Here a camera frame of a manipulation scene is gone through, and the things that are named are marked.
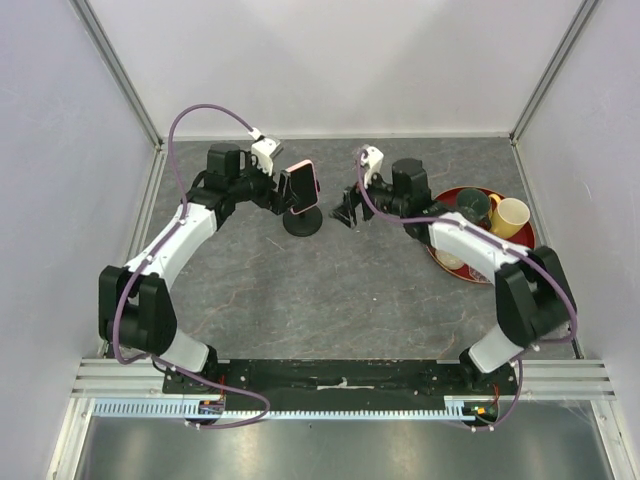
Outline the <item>phone with pink case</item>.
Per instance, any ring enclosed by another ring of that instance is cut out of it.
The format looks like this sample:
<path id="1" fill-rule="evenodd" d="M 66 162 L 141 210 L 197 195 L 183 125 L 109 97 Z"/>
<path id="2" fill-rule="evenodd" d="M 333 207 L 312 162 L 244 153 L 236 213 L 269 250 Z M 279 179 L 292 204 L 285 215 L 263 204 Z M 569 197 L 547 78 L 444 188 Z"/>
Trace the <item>phone with pink case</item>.
<path id="1" fill-rule="evenodd" d="M 290 187 L 294 195 L 294 203 L 291 207 L 293 214 L 301 214 L 315 207 L 319 197 L 319 183 L 314 164 L 311 160 L 303 160 L 291 167 L 286 172 L 289 174 Z"/>

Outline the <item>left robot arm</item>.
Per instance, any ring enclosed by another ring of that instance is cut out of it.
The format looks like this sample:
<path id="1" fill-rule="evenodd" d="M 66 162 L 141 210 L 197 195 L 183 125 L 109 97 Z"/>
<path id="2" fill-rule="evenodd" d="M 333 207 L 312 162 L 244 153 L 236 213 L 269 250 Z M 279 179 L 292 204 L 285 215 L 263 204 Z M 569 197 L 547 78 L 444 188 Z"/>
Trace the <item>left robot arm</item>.
<path id="1" fill-rule="evenodd" d="M 170 289 L 196 250 L 243 202 L 282 214 L 293 204 L 286 172 L 273 163 L 282 147 L 261 137 L 247 150 L 214 143 L 207 166 L 161 233 L 125 266 L 107 266 L 99 276 L 98 331 L 115 352 L 126 347 L 185 370 L 185 382 L 208 393 L 219 382 L 214 348 L 178 326 Z"/>

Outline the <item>black phone stand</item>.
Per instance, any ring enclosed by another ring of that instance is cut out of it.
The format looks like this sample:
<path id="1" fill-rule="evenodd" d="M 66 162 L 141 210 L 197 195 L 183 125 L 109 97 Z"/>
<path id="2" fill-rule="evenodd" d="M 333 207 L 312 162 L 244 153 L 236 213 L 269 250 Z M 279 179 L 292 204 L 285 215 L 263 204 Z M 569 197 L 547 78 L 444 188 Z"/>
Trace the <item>black phone stand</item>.
<path id="1" fill-rule="evenodd" d="M 323 215 L 318 207 L 315 207 L 301 214 L 293 214 L 291 209 L 282 216 L 282 223 L 285 231 L 295 237 L 309 237 L 315 234 L 323 224 Z"/>

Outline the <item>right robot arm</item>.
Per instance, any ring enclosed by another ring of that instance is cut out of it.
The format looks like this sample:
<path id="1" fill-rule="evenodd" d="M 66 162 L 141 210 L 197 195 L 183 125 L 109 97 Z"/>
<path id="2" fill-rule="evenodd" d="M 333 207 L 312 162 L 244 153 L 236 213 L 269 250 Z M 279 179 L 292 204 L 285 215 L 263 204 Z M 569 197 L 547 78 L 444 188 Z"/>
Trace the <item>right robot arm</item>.
<path id="1" fill-rule="evenodd" d="M 483 392 L 494 371 L 542 344 L 563 325 L 569 343 L 577 332 L 577 306 L 557 253 L 502 239 L 467 219 L 460 209 L 433 199 L 421 161 L 397 160 L 392 180 L 380 174 L 382 153 L 369 146 L 356 158 L 357 181 L 343 194 L 332 218 L 349 228 L 379 217 L 401 225 L 422 244 L 458 257 L 495 289 L 496 326 L 460 355 L 458 381 L 467 392 Z"/>

